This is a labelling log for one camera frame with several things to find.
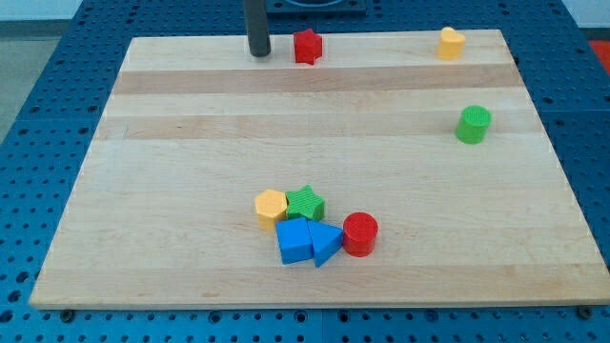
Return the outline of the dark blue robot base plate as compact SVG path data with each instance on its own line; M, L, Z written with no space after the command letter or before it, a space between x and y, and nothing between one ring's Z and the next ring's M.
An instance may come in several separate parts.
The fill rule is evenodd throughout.
M366 0L266 0L267 12L288 13L356 13L367 10Z

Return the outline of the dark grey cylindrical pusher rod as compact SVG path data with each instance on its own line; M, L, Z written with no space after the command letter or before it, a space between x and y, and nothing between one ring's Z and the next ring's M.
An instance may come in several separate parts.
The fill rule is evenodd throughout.
M243 0L244 20L250 54L265 57L271 53L271 36L265 0Z

